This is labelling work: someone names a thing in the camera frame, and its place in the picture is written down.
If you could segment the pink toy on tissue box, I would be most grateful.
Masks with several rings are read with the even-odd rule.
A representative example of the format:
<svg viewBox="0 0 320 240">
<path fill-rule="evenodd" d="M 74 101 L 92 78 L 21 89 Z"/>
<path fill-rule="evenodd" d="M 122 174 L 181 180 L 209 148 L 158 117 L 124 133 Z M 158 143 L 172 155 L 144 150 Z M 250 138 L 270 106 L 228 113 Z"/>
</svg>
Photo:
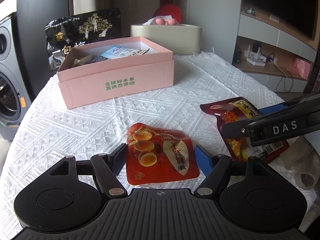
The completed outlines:
<svg viewBox="0 0 320 240">
<path fill-rule="evenodd" d="M 170 18 L 167 20 L 165 20 L 163 18 L 156 18 L 155 23 L 157 25 L 177 25 L 178 24 L 178 22 L 174 18 Z"/>
</svg>

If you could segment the cream tissue box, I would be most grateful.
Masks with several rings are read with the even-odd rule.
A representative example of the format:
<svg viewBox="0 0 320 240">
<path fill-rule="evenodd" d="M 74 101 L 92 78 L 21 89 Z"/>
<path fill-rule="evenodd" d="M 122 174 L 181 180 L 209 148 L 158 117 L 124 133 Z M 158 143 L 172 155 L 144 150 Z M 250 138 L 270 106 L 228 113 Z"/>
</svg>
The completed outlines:
<svg viewBox="0 0 320 240">
<path fill-rule="evenodd" d="M 201 49 L 202 28 L 195 25 L 131 25 L 132 37 L 144 37 L 177 55 L 196 54 Z"/>
</svg>

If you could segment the grey speaker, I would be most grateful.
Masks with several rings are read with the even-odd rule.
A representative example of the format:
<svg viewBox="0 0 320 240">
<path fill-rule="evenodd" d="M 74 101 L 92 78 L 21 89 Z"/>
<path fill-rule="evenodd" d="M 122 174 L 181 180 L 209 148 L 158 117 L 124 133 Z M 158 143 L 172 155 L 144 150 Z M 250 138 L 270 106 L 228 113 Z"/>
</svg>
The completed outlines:
<svg viewBox="0 0 320 240">
<path fill-rule="evenodd" d="M 1 137 L 12 141 L 31 106 L 13 12 L 1 20 Z"/>
</svg>

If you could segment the pink paper bag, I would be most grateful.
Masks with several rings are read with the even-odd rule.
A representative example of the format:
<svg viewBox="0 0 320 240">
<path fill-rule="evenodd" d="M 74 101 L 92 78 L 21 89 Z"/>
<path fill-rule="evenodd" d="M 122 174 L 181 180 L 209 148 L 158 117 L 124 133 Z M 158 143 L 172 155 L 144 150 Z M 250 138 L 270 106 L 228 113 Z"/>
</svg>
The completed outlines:
<svg viewBox="0 0 320 240">
<path fill-rule="evenodd" d="M 295 58 L 293 61 L 292 70 L 301 78 L 307 80 L 311 70 L 311 63 L 300 58 Z"/>
</svg>

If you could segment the red braised egg packet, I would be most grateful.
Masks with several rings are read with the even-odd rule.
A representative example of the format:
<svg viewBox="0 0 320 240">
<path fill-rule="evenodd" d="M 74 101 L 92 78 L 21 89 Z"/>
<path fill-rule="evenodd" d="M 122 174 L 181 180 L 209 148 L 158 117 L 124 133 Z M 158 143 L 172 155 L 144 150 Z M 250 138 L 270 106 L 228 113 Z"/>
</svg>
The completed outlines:
<svg viewBox="0 0 320 240">
<path fill-rule="evenodd" d="M 182 131 L 136 123 L 127 130 L 126 175 L 131 185 L 197 178 L 192 140 Z"/>
</svg>

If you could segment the bread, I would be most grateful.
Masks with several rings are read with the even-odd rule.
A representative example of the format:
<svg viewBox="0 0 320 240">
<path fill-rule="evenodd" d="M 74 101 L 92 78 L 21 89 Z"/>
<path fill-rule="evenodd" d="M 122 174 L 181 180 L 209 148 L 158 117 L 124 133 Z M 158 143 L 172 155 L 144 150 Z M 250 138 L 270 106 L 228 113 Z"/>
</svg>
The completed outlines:
<svg viewBox="0 0 320 240">
<path fill-rule="evenodd" d="M 97 56 L 95 55 L 87 55 L 85 57 L 82 57 L 80 59 L 75 59 L 74 63 L 73 63 L 73 68 L 74 67 L 80 67 L 86 64 L 90 64 L 92 63 L 95 59 L 97 58 Z"/>
</svg>

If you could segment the blue seaweed snack packet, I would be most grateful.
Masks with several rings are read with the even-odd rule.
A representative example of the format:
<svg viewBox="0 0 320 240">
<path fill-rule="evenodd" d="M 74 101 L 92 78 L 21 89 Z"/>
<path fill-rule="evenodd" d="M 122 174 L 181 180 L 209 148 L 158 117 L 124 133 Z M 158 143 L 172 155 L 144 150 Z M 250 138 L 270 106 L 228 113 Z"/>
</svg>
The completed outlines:
<svg viewBox="0 0 320 240">
<path fill-rule="evenodd" d="M 105 51 L 95 59 L 93 59 L 91 62 L 102 62 L 112 59 L 119 59 L 122 57 L 129 57 L 129 56 L 137 56 L 137 55 L 144 55 L 149 51 L 149 49 L 134 49 L 134 48 L 128 48 L 124 46 L 115 45 L 111 47 L 109 50 Z"/>
</svg>

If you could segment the large red snack bag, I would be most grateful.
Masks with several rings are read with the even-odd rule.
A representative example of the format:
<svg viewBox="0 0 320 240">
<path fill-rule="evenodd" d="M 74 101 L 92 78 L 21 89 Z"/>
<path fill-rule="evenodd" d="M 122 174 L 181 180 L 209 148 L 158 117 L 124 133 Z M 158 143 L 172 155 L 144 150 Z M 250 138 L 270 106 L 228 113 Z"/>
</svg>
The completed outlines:
<svg viewBox="0 0 320 240">
<path fill-rule="evenodd" d="M 252 146 L 246 132 L 247 124 L 263 114 L 246 98 L 237 97 L 202 104 L 200 109 L 216 117 L 217 129 L 234 161 L 245 162 L 249 157 L 258 157 L 269 163 L 289 148 L 286 140 Z"/>
</svg>

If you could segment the black plum snack bag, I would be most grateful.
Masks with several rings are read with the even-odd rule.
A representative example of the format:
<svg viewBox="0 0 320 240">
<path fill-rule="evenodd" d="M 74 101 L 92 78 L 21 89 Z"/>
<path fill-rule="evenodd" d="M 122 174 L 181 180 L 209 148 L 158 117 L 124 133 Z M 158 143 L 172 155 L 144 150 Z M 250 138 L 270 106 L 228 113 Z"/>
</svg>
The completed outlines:
<svg viewBox="0 0 320 240">
<path fill-rule="evenodd" d="M 118 8 L 77 14 L 50 21 L 45 27 L 49 67 L 58 70 L 72 48 L 122 37 Z"/>
</svg>

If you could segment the white router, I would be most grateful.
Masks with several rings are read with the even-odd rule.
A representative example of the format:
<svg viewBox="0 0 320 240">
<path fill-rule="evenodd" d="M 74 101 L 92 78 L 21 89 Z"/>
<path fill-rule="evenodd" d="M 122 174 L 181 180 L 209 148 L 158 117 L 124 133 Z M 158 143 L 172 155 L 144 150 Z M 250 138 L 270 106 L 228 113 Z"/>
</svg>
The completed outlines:
<svg viewBox="0 0 320 240">
<path fill-rule="evenodd" d="M 266 63 L 261 59 L 261 48 L 258 48 L 258 51 L 255 53 L 252 51 L 252 47 L 249 45 L 248 49 L 245 51 L 245 58 L 248 63 L 253 66 L 264 67 Z"/>
</svg>

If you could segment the white textured tablecloth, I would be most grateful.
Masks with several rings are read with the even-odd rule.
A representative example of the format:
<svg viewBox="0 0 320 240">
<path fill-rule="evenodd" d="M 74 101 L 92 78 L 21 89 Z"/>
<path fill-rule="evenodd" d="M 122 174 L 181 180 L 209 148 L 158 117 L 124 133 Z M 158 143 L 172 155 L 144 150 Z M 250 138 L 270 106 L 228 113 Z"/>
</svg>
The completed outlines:
<svg viewBox="0 0 320 240">
<path fill-rule="evenodd" d="M 79 160 L 110 153 L 134 123 L 178 129 L 209 150 L 226 152 L 201 103 L 243 96 L 259 108 L 280 103 L 274 92 L 212 53 L 175 57 L 175 84 L 68 110 L 52 77 L 28 109 L 10 146 L 1 174 L 1 239 L 44 239 L 23 229 L 15 215 L 18 193 L 67 155 Z M 85 230 L 59 239 L 303 239 L 300 231 L 257 235 L 229 224 L 216 207 L 185 191 L 200 179 L 135 190 L 132 204 L 115 202 Z"/>
</svg>

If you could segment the white tissue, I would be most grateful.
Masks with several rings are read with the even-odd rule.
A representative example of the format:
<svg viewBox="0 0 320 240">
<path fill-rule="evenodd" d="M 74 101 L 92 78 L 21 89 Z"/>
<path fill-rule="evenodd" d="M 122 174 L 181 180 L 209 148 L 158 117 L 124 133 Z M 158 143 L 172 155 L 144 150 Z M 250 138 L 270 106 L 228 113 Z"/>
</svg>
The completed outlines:
<svg viewBox="0 0 320 240">
<path fill-rule="evenodd" d="M 156 25 L 156 18 L 151 18 L 147 22 L 143 23 L 143 25 Z"/>
</svg>

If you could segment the red round paddle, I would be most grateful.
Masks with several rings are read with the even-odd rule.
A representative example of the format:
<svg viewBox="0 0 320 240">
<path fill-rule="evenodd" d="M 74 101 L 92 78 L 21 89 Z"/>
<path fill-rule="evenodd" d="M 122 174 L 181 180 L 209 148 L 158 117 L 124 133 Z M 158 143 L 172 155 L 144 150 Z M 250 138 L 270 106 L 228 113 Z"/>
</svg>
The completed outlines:
<svg viewBox="0 0 320 240">
<path fill-rule="evenodd" d="M 181 9 L 174 4 L 165 4 L 161 5 L 153 14 L 154 17 L 156 16 L 171 16 L 176 20 L 178 24 L 182 22 L 182 11 Z"/>
</svg>

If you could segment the pink cardboard box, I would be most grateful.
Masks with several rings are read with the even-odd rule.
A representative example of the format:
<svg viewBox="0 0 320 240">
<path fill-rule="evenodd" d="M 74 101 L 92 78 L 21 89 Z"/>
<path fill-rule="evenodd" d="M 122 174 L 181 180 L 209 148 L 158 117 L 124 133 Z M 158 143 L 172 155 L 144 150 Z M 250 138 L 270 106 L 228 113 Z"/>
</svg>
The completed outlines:
<svg viewBox="0 0 320 240">
<path fill-rule="evenodd" d="M 75 66 L 76 59 L 100 56 L 114 46 L 146 50 L 143 55 L 107 56 L 105 61 Z M 172 51 L 143 37 L 106 40 L 74 47 L 57 71 L 67 109 L 174 84 Z"/>
</svg>

